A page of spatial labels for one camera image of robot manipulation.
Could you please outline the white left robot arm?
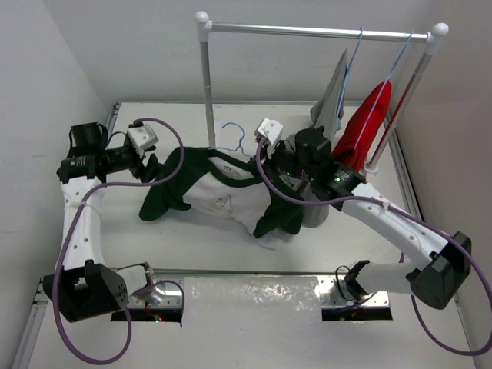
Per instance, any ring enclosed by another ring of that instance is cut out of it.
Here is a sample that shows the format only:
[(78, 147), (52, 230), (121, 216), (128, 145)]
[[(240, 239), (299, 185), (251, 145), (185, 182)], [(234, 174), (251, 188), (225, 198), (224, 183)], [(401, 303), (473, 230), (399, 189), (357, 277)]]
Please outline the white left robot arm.
[(136, 123), (129, 125), (121, 146), (108, 148), (108, 129), (93, 122), (71, 127), (69, 141), (67, 158), (57, 170), (65, 206), (63, 238), (68, 243), (57, 295), (60, 313), (67, 321), (76, 322), (123, 310), (129, 297), (149, 282), (148, 263), (117, 271), (107, 267), (101, 243), (105, 192), (98, 189), (90, 197), (86, 193), (120, 171), (150, 181), (157, 158), (151, 156), (148, 166), (144, 159), (158, 139), (148, 125)]

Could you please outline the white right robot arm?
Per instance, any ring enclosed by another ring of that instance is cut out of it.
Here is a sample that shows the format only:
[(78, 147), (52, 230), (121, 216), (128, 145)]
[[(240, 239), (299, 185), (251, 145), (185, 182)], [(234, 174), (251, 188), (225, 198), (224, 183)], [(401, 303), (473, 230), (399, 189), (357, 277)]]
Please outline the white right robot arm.
[(330, 205), (359, 220), (407, 257), (406, 264), (357, 262), (344, 277), (344, 289), (355, 300), (377, 291), (409, 294), (442, 310), (471, 271), (471, 240), (432, 229), (385, 198), (353, 168), (336, 162), (331, 143), (319, 129), (294, 136), (285, 147), (282, 126), (274, 123), (258, 137), (257, 166), (262, 176), (286, 175), (307, 182), (316, 197), (312, 205)]

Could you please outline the green and white t shirt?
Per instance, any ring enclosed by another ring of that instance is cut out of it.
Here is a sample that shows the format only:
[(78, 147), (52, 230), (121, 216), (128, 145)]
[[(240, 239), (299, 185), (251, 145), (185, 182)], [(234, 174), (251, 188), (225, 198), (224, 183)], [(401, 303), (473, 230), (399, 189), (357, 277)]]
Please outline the green and white t shirt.
[(150, 187), (139, 211), (156, 221), (168, 211), (194, 209), (242, 224), (255, 238), (272, 231), (299, 233), (304, 209), (277, 196), (246, 162), (211, 148), (185, 147), (180, 171)]

